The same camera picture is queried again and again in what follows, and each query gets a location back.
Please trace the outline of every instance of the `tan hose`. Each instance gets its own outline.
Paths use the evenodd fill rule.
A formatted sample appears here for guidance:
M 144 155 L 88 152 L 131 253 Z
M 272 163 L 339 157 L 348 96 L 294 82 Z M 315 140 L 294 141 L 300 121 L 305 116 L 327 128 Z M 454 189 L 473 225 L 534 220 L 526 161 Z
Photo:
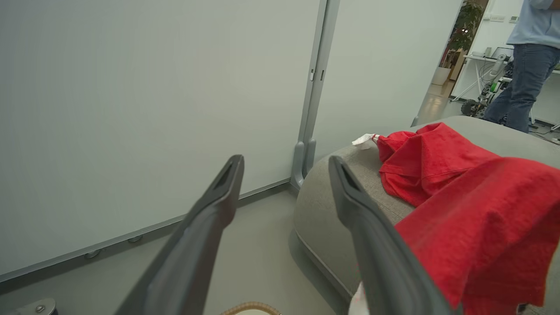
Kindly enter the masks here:
M 270 315 L 281 315 L 279 311 L 277 311 L 275 308 L 273 308 L 270 305 L 261 303 L 261 302 L 247 302 L 247 303 L 243 303 L 240 304 L 234 308 L 230 308 L 227 311 L 221 313 L 220 315 L 235 315 L 238 314 L 242 311 L 246 311 L 249 309 L 257 309 L 259 311 L 263 311 L 266 312 Z

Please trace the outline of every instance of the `metal wall frame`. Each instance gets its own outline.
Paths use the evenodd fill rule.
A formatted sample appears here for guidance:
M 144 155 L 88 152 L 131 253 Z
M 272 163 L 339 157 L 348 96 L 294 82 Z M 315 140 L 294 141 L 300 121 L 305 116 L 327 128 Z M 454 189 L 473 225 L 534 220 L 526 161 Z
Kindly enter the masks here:
M 321 0 L 317 15 L 313 52 L 309 66 L 309 79 L 305 91 L 304 108 L 301 115 L 300 134 L 293 152 L 291 184 L 301 188 L 304 178 L 313 167 L 316 141 L 313 137 L 315 120 L 326 77 L 330 47 L 333 42 L 340 0 Z

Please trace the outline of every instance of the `wall outlet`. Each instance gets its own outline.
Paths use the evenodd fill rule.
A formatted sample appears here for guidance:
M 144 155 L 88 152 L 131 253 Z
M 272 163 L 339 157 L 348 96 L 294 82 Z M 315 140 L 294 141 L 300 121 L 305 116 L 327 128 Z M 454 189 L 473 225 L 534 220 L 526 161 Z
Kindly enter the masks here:
M 490 17 L 490 21 L 492 21 L 492 22 L 504 22 L 504 21 L 506 21 L 506 16 L 505 15 L 492 15 Z

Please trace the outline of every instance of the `white wall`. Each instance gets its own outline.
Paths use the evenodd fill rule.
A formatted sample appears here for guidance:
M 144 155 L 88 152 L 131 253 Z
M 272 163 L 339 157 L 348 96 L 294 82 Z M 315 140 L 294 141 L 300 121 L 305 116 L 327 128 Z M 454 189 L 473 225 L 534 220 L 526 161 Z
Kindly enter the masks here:
M 523 0 L 491 0 L 486 7 L 485 13 L 491 15 L 505 15 L 506 21 L 492 22 L 483 20 L 480 23 L 469 54 L 472 54 L 472 52 L 483 53 L 486 50 L 486 47 L 492 47 L 492 51 L 494 51 L 497 47 L 513 48 L 513 46 L 506 45 L 506 42 L 516 24 L 509 23 L 508 20 L 511 16 L 519 16 L 522 4 Z M 482 67 L 489 63 L 468 59 L 467 63 L 461 70 L 461 74 L 457 79 L 455 87 L 453 88 L 453 92 L 451 93 L 452 96 L 458 96 L 477 80 L 475 64 Z M 560 123 L 560 108 L 558 107 L 560 91 L 557 88 L 560 86 L 559 84 L 560 75 L 555 73 L 552 74 L 547 83 L 544 85 L 541 94 L 537 98 L 537 102 L 533 107 L 533 112 L 537 119 L 546 122 Z M 478 95 L 479 90 L 475 85 L 461 98 L 477 99 Z
M 242 193 L 289 178 L 318 8 L 2 1 L 0 281 L 185 214 L 232 154 Z
M 410 127 L 461 2 L 340 2 L 313 133 L 316 160 L 364 133 Z

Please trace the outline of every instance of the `potted plant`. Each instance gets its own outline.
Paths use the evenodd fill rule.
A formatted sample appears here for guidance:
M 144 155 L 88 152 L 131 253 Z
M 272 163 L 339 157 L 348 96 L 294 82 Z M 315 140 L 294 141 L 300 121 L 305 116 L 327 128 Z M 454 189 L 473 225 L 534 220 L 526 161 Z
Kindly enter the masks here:
M 484 14 L 484 8 L 474 0 L 466 0 L 459 11 L 455 26 L 447 42 L 444 55 L 441 58 L 440 65 L 433 75 L 432 83 L 443 85 L 449 77 L 451 66 L 455 61 L 455 54 L 462 50 L 466 53 L 473 43 L 474 34 L 477 32 L 478 24 Z

